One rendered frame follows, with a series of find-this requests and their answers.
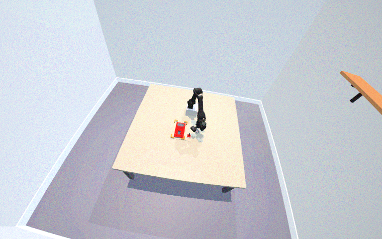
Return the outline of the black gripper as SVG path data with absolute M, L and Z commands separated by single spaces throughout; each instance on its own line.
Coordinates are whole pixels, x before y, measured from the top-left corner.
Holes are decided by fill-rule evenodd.
M 194 127 L 194 126 L 191 126 L 191 130 L 193 131 L 193 132 L 195 132 L 196 131 L 196 129 L 199 127 L 199 124 L 197 123 L 197 121 L 196 121 L 196 126 Z

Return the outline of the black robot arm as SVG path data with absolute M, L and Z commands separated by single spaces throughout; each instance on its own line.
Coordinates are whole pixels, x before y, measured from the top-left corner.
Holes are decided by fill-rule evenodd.
M 201 88 L 194 88 L 193 89 L 193 96 L 191 99 L 187 101 L 188 103 L 188 109 L 193 109 L 193 105 L 196 104 L 196 98 L 198 99 L 198 112 L 197 112 L 197 123 L 199 124 L 199 129 L 201 131 L 206 129 L 206 125 L 204 121 L 206 121 L 205 112 L 203 111 L 203 90 Z

